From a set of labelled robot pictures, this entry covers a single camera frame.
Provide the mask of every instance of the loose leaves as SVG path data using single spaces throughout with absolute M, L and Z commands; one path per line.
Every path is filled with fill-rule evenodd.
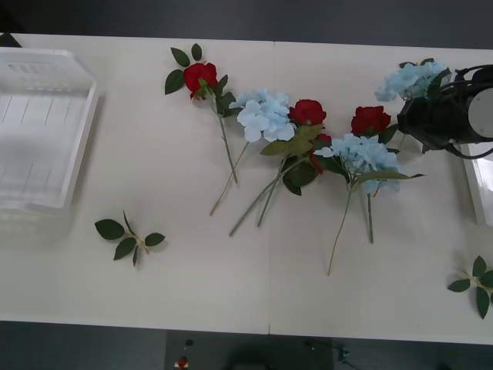
M 479 280 L 487 288 L 493 288 L 493 270 L 488 271 L 486 274 L 481 276 Z
M 124 258 L 125 256 L 132 253 L 133 248 L 136 247 L 137 240 L 134 237 L 127 237 L 123 239 L 116 247 L 114 261 L 119 260 L 120 258 Z
M 184 86 L 185 79 L 183 78 L 183 71 L 181 69 L 175 69 L 168 75 L 168 77 L 166 77 L 166 82 L 164 83 L 164 94 L 172 94 Z
M 160 233 L 152 233 L 147 235 L 145 243 L 147 247 L 154 247 L 162 241 L 164 241 L 164 235 Z
M 125 234 L 123 226 L 114 220 L 100 220 L 95 223 L 95 226 L 99 235 L 108 241 L 119 239 Z
M 476 305 L 478 306 L 479 315 L 484 320 L 490 307 L 490 297 L 488 292 L 481 287 L 476 288 Z
M 448 290 L 460 293 L 462 291 L 468 290 L 470 286 L 471 286 L 471 281 L 469 279 L 461 279 L 454 281 L 452 284 L 450 284 L 448 286 Z
M 478 258 L 475 259 L 475 263 L 472 266 L 472 276 L 474 277 L 480 277 L 486 272 L 486 262 L 483 259 L 483 257 L 478 256 Z
M 190 59 L 185 52 L 177 48 L 171 48 L 171 53 L 175 57 L 176 62 L 182 67 L 188 67 L 190 65 Z
M 199 44 L 193 44 L 192 57 L 198 62 L 202 59 L 202 48 Z

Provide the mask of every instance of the red object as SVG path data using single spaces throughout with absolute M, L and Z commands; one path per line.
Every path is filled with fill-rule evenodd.
M 183 78 L 185 79 L 186 87 L 192 92 L 190 98 L 193 98 L 195 92 L 200 89 L 199 78 L 203 78 L 207 82 L 207 85 L 213 89 L 217 86 L 216 66 L 212 63 L 192 64 L 183 71 Z
M 351 122 L 354 135 L 379 134 L 387 129 L 391 117 L 384 113 L 383 106 L 358 106 Z
M 305 125 L 307 121 L 310 121 L 310 125 L 321 125 L 327 114 L 319 102 L 302 99 L 296 103 L 294 108 L 290 107 L 290 112 L 287 116 L 300 125 Z
M 315 140 L 327 141 L 329 143 L 329 145 L 332 144 L 332 138 L 325 133 L 321 133 L 319 136 L 317 136 L 317 138 L 315 138 Z M 320 167 L 320 164 L 318 164 L 317 159 L 315 158 L 313 149 L 310 151 L 310 159 L 311 159 L 311 163 L 314 164 L 318 173 L 322 174 L 324 169 L 322 167 Z
M 180 370 L 183 370 L 186 364 L 188 364 L 188 360 L 186 359 L 186 357 L 182 357 L 180 360 L 178 360 L 178 367 L 180 368 Z

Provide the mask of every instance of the green leaf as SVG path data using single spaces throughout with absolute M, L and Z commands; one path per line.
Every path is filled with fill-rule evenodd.
M 325 158 L 324 156 L 315 156 L 320 167 L 331 173 L 336 173 L 342 175 L 346 180 L 346 183 L 350 182 L 349 173 L 343 168 L 342 162 L 339 156 L 332 156 L 330 158 Z
M 227 118 L 229 116 L 234 116 L 236 114 L 238 114 L 239 112 L 241 112 L 242 108 L 228 108 L 228 109 L 225 109 L 224 112 L 223 112 L 223 117 L 224 118 Z
M 185 79 L 183 78 L 183 71 L 181 69 L 175 69 L 168 77 L 166 77 L 166 82 L 164 83 L 164 95 L 172 94 L 184 86 Z
M 471 286 L 471 281 L 469 279 L 462 279 L 462 280 L 457 280 L 454 281 L 452 284 L 448 286 L 449 291 L 455 291 L 457 293 L 460 293 L 461 291 L 466 291 L 470 288 Z
M 428 62 L 434 62 L 434 59 L 433 58 L 426 58 L 426 59 L 423 59 L 423 61 L 419 64 L 420 66 L 424 66 L 426 63 Z
M 138 254 L 139 254 L 139 246 L 136 246 L 136 249 L 134 249 L 133 251 L 133 257 L 132 257 L 133 267 L 136 266 Z
M 178 64 L 180 64 L 182 67 L 188 67 L 190 65 L 190 59 L 185 52 L 183 52 L 180 49 L 177 48 L 171 48 L 171 53 L 175 57 L 175 60 Z
M 431 81 L 429 87 L 428 87 L 428 97 L 433 97 L 436 96 L 440 92 L 440 85 L 441 85 L 441 80 L 445 77 L 450 75 L 450 69 L 444 69 L 438 75 Z
M 99 235 L 108 241 L 114 241 L 125 234 L 123 226 L 114 220 L 100 220 L 95 223 L 95 226 Z
M 276 156 L 277 154 L 285 153 L 289 145 L 287 141 L 273 141 L 263 148 L 260 154 L 263 156 Z
M 214 89 L 214 94 L 216 95 L 216 97 L 221 98 L 221 96 L 223 96 L 223 90 L 227 83 L 228 83 L 228 75 L 224 75 L 224 77 L 219 80 L 216 88 Z
M 487 288 L 493 288 L 493 270 L 481 276 L 480 282 Z
M 385 129 L 385 131 L 383 133 L 381 133 L 378 136 L 378 142 L 382 143 L 382 144 L 386 144 L 389 141 L 391 141 L 392 138 L 394 137 L 395 133 L 397 132 L 398 128 L 399 128 L 399 125 L 389 126 L 387 129 Z
M 421 175 L 420 173 L 417 175 L 408 176 L 393 170 L 383 170 L 383 171 L 362 173 L 357 178 L 357 180 L 359 183 L 364 183 L 365 181 L 368 180 L 408 180 L 422 176 L 424 175 Z
M 481 318 L 484 320 L 490 306 L 490 297 L 488 292 L 480 287 L 476 288 L 476 305 Z
M 313 147 L 314 146 L 312 143 L 305 140 L 292 140 L 289 143 L 290 154 L 293 154 L 294 156 L 300 156 L 301 154 L 306 153 L 308 150 L 310 150 Z
M 234 97 L 232 92 L 227 92 L 221 98 L 221 104 L 224 107 L 224 109 L 229 108 L 232 102 L 236 102 L 236 98 Z
M 123 219 L 125 220 L 125 225 L 128 227 L 131 235 L 135 235 L 136 233 L 133 232 L 132 228 L 130 227 L 129 221 L 126 219 L 125 211 L 123 211 Z
M 136 242 L 137 240 L 134 237 L 127 237 L 126 239 L 120 241 L 120 244 L 116 247 L 115 257 L 113 257 L 113 260 L 116 261 L 120 258 L 124 258 L 126 255 L 131 254 L 133 248 L 136 246 Z
M 286 173 L 284 177 L 286 177 L 287 180 L 289 180 L 289 183 L 294 187 L 304 187 L 315 180 L 317 174 L 317 170 L 308 162 L 301 162 Z
M 289 167 L 293 166 L 296 161 L 298 160 L 298 158 L 296 156 L 290 156 L 289 158 L 287 158 L 285 161 L 284 161 L 284 165 L 283 165 L 283 168 L 281 168 L 281 172 L 287 170 Z M 290 177 L 287 176 L 287 174 L 285 174 L 283 176 L 283 183 L 284 185 L 286 186 L 286 188 L 293 194 L 296 194 L 298 196 L 301 197 L 301 188 L 300 187 L 295 187 L 291 181 L 290 181 Z
M 165 236 L 160 233 L 152 233 L 147 235 L 145 243 L 147 247 L 154 247 L 155 245 L 164 241 Z
M 402 63 L 399 63 L 399 67 L 404 68 L 406 66 L 406 64 L 412 64 L 413 66 L 416 66 L 416 63 L 413 63 L 413 62 L 402 62 Z
M 293 140 L 315 140 L 320 135 L 324 125 L 300 126 L 296 130 Z
M 207 87 L 207 81 L 205 79 L 203 79 L 202 77 L 199 77 L 199 84 L 200 84 L 200 87 Z
M 286 188 L 293 194 L 298 195 L 301 197 L 301 188 L 300 187 L 295 187 L 288 178 L 286 178 L 286 175 L 283 176 L 283 183 L 286 186 Z
M 202 48 L 199 44 L 193 44 L 192 57 L 198 62 L 202 59 Z
M 478 256 L 475 260 L 475 264 L 472 266 L 472 276 L 479 277 L 486 272 L 486 262 L 483 257 Z

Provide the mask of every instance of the leaf sprig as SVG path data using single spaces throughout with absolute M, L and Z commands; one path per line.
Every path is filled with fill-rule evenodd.
M 125 211 L 123 211 L 123 219 L 125 221 L 125 225 L 129 229 L 128 232 L 125 232 L 125 228 L 115 220 L 105 219 L 96 222 L 94 225 L 96 226 L 96 230 L 102 238 L 107 241 L 115 241 L 122 237 L 125 237 L 121 240 L 116 247 L 115 256 L 113 260 L 119 260 L 128 256 L 133 252 L 132 262 L 133 267 L 136 266 L 137 259 L 139 257 L 139 248 L 141 247 L 146 253 L 149 253 L 150 247 L 155 247 L 164 241 L 165 236 L 160 233 L 151 233 L 147 235 L 147 237 L 143 240 L 141 239 L 130 227 L 130 223 L 126 218 Z
M 486 271 L 487 266 L 485 260 L 478 256 L 472 267 L 472 275 L 467 271 L 465 274 L 467 279 L 454 281 L 448 286 L 449 291 L 462 292 L 471 287 L 471 283 L 476 285 L 476 306 L 478 313 L 482 319 L 485 319 L 491 303 L 493 303 L 493 270 Z

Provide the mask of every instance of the clear plastic basket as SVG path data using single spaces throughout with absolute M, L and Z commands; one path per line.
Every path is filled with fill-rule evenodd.
M 97 100 L 72 53 L 0 48 L 0 209 L 68 210 Z

